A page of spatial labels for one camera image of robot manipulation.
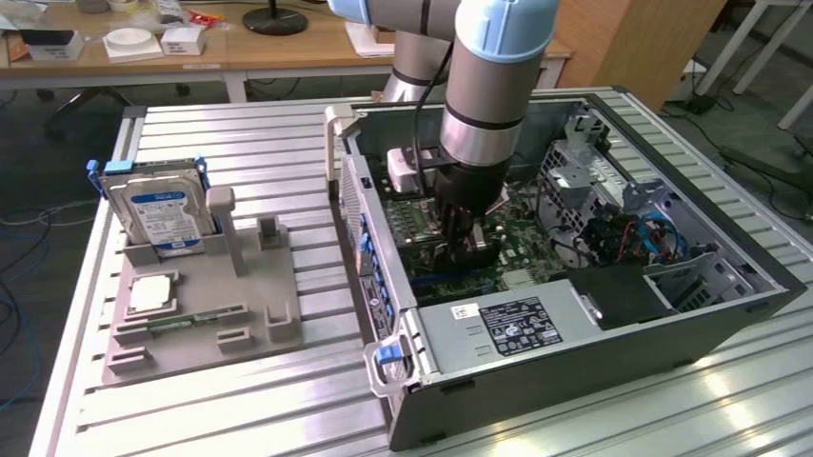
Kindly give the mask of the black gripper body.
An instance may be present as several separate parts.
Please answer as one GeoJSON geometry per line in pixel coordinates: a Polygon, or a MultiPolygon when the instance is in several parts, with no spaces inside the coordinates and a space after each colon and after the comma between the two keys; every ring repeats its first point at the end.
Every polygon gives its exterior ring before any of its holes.
{"type": "Polygon", "coordinates": [[[454,163],[438,169],[433,189],[444,224],[464,224],[485,217],[501,195],[509,168],[506,160],[486,167],[454,163]]]}

